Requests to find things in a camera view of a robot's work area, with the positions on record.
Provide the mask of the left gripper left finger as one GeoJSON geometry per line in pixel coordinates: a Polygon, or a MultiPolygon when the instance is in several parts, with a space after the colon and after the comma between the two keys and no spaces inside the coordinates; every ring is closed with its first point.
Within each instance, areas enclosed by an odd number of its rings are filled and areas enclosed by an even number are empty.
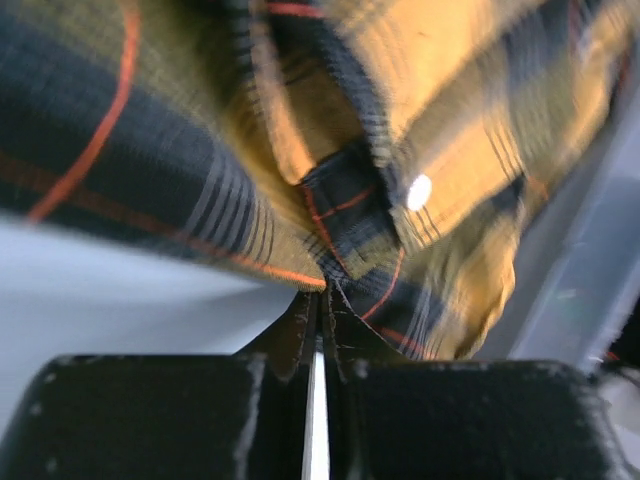
{"type": "Polygon", "coordinates": [[[305,479],[319,298],[232,355],[45,364],[1,440],[5,479],[305,479]]]}

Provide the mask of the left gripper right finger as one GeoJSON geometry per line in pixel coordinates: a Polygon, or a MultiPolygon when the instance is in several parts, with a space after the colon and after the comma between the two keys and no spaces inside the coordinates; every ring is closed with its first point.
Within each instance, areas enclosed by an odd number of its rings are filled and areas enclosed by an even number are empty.
{"type": "Polygon", "coordinates": [[[588,380],[549,361],[411,361],[321,297],[333,479],[621,479],[588,380]]]}

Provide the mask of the yellow plaid long sleeve shirt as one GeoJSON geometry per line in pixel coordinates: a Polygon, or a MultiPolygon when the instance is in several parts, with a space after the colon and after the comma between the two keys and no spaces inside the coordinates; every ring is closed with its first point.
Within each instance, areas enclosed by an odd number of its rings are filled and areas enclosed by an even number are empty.
{"type": "Polygon", "coordinates": [[[635,1],[5,1],[1,205],[467,359],[638,40],[635,1]]]}

